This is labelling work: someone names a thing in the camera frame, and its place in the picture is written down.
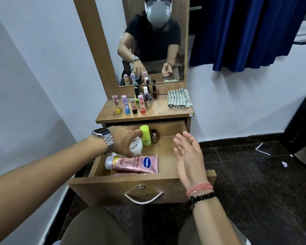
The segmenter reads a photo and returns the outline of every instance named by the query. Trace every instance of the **black bead bracelet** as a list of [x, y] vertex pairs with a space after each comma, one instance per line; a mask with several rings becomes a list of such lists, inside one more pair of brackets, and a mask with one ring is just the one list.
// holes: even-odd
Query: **black bead bracelet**
[[215, 192], [211, 192], [211, 193], [204, 194], [204, 195], [197, 196], [197, 197], [191, 196], [189, 198], [189, 203], [190, 203], [192, 209], [194, 209], [196, 202], [201, 201], [201, 200], [211, 199], [213, 197], [216, 197]]

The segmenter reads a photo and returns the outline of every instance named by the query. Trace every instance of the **wooden mirror frame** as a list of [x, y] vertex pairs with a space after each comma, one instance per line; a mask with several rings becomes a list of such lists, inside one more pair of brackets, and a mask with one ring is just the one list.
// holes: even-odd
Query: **wooden mirror frame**
[[[189, 25], [189, 0], [186, 1], [186, 41], [185, 41], [185, 69], [184, 80], [178, 82], [156, 83], [158, 94], [167, 94], [169, 90], [186, 87], [187, 68], [188, 68], [188, 25]], [[134, 86], [118, 86], [115, 78], [114, 68], [110, 57], [108, 44], [104, 35], [100, 15], [95, 0], [74, 0], [74, 4], [82, 23], [84, 33], [90, 47], [95, 65], [100, 75], [107, 99], [112, 99], [112, 95], [122, 95], [134, 97]]]

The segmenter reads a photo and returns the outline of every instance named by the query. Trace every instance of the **person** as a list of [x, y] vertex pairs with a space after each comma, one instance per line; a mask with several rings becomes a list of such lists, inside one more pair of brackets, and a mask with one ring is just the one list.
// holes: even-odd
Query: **person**
[[[41, 206], [59, 187], [90, 160], [114, 151], [132, 157], [129, 145], [143, 133], [134, 126], [111, 126], [106, 142], [91, 135], [53, 155], [26, 164], [0, 176], [0, 242]], [[174, 138], [179, 178], [190, 190], [207, 183], [203, 154], [197, 140], [188, 132]], [[192, 196], [211, 193], [199, 191]], [[193, 216], [179, 233], [179, 244], [243, 245], [246, 238], [230, 222], [217, 197], [198, 201]], [[60, 245], [131, 244], [130, 236], [107, 211], [92, 206], [82, 211], [67, 228]]]
[[[162, 72], [165, 79], [179, 80], [175, 64], [181, 43], [180, 26], [175, 19], [170, 18], [171, 9], [171, 0], [162, 0], [160, 3], [145, 0], [145, 11], [128, 24], [117, 53], [134, 65], [135, 75], [143, 75], [145, 71], [148, 74]], [[130, 51], [131, 47], [135, 48], [134, 53]]]

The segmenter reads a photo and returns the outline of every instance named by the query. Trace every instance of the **red thread bracelet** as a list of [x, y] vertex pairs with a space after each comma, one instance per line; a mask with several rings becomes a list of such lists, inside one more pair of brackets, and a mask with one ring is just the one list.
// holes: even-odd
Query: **red thread bracelet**
[[193, 189], [187, 191], [186, 194], [189, 197], [190, 195], [192, 195], [194, 193], [197, 193], [197, 192], [200, 192], [200, 191], [203, 191], [203, 190], [207, 190], [207, 189], [213, 189], [210, 182], [198, 184]]

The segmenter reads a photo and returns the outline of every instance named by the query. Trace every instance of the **vaseline logo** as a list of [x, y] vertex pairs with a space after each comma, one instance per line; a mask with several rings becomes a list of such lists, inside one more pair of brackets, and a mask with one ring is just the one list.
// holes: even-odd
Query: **vaseline logo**
[[145, 157], [144, 158], [144, 167], [145, 168], [149, 168], [150, 166], [151, 166], [151, 159], [150, 158], [148, 158], [148, 157]]

